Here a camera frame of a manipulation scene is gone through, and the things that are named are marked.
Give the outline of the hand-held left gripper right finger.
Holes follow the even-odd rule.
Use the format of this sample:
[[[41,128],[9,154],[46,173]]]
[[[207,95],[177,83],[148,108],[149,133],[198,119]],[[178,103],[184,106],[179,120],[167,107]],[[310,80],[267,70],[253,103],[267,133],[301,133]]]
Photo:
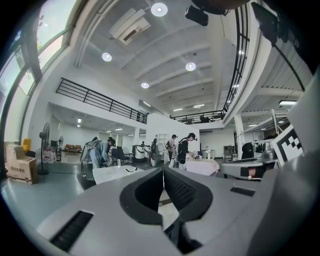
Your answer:
[[[179,212],[182,222],[202,218],[213,202],[211,190],[181,173],[165,167],[163,169],[164,189]]]

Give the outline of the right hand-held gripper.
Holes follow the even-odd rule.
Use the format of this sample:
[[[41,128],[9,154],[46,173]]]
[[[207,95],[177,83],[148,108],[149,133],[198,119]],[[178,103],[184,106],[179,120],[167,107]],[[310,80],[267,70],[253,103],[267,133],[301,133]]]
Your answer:
[[[289,110],[290,125],[262,147],[261,158],[224,162],[225,178],[260,180],[265,172],[282,167],[297,157],[320,149],[320,73],[307,86],[303,96]]]

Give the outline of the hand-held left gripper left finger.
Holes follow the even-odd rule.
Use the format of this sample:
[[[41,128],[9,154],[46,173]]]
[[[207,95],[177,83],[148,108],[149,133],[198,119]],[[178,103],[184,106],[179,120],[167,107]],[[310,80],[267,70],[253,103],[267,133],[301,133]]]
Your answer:
[[[124,212],[137,223],[162,225],[158,208],[163,190],[163,169],[157,168],[128,184],[122,190],[119,202]]]

